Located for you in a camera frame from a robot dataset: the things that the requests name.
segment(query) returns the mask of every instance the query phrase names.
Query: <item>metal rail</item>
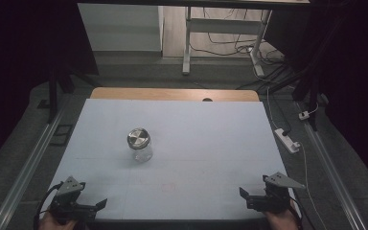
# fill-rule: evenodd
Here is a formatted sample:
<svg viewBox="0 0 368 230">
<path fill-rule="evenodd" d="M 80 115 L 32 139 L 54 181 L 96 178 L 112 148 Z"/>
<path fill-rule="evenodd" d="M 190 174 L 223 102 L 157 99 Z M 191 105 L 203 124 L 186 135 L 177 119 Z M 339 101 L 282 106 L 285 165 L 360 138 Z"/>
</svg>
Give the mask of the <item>metal rail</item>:
<svg viewBox="0 0 368 230">
<path fill-rule="evenodd" d="M 338 197 L 341 206 L 346 214 L 348 221 L 351 223 L 352 229 L 355 230 L 366 230 L 366 225 L 363 221 L 363 217 L 360 215 L 359 210 L 357 209 L 352 196 L 348 192 L 345 184 L 343 183 L 337 169 L 334 165 L 333 160 L 328 154 L 327 149 L 325 148 L 324 143 L 322 142 L 321 137 L 318 132 L 314 131 L 308 122 L 304 122 L 304 127 L 306 129 L 307 134 L 312 142 L 315 151 L 318 154 L 319 160 L 322 163 L 322 166 L 325 169 L 325 173 L 327 174 L 330 182 L 333 186 L 333 190 Z"/>
<path fill-rule="evenodd" d="M 353 0 L 341 0 L 337 3 L 279 2 L 261 0 L 77 0 L 79 3 L 174 6 L 174 7 L 206 7 L 206 8 L 236 8 L 254 10 L 287 10 L 306 11 L 317 9 L 340 9 L 350 5 Z"/>
<path fill-rule="evenodd" d="M 44 151 L 49 145 L 50 139 L 56 131 L 56 127 L 58 126 L 58 123 L 64 114 L 65 107 L 69 104 L 69 102 L 70 96 L 64 95 L 60 102 L 60 108 L 57 116 L 54 118 L 53 122 L 46 125 L 46 127 L 43 129 L 42 133 L 40 134 L 40 138 L 35 144 L 29 158 L 23 165 L 22 170 L 16 177 L 16 180 L 5 197 L 5 200 L 0 207 L 0 229 L 6 229 L 8 226 L 16 207 L 20 202 L 20 199 L 25 193 L 32 176 L 35 173 L 35 169 L 37 168 Z"/>
</svg>

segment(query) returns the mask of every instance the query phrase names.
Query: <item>metal lid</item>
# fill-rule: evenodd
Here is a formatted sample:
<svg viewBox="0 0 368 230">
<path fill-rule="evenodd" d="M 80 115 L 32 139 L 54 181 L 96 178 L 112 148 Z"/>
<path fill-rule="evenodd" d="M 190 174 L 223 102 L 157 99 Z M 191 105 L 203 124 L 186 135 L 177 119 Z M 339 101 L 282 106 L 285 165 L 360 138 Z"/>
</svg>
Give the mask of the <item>metal lid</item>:
<svg viewBox="0 0 368 230">
<path fill-rule="evenodd" d="M 134 150 L 144 149 L 150 142 L 148 132 L 141 127 L 135 128 L 127 136 L 127 143 Z"/>
</svg>

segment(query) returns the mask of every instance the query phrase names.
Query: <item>table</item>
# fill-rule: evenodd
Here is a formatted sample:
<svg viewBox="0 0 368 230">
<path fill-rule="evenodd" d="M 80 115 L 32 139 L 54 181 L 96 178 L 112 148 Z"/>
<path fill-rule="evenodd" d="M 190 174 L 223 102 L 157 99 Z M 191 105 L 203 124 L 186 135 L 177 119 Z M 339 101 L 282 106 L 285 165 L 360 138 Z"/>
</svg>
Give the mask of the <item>table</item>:
<svg viewBox="0 0 368 230">
<path fill-rule="evenodd" d="M 142 164 L 127 145 L 136 127 L 154 152 Z M 246 209 L 239 187 L 262 196 L 262 175 L 276 172 L 286 174 L 255 92 L 97 88 L 52 186 L 73 175 L 87 184 L 78 203 L 108 198 L 98 220 L 246 220 L 263 215 Z"/>
</svg>

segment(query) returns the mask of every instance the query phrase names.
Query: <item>glass jar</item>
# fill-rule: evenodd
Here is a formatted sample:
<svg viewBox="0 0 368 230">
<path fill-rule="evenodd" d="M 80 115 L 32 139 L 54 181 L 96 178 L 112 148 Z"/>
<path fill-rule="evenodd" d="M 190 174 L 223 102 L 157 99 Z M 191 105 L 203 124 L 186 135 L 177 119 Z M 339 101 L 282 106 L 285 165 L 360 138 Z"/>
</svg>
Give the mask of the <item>glass jar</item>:
<svg viewBox="0 0 368 230">
<path fill-rule="evenodd" d="M 127 136 L 127 143 L 137 162 L 144 163 L 153 157 L 149 133 L 141 127 L 135 128 Z"/>
</svg>

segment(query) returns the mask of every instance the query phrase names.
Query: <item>wall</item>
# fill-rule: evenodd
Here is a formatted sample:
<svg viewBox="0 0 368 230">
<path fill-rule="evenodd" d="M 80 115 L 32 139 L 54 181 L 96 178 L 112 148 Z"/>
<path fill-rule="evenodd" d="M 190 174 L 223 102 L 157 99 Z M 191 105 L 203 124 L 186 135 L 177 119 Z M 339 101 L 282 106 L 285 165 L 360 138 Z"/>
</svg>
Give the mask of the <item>wall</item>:
<svg viewBox="0 0 368 230">
<path fill-rule="evenodd" d="M 159 8 L 79 4 L 93 51 L 161 51 Z"/>
</svg>

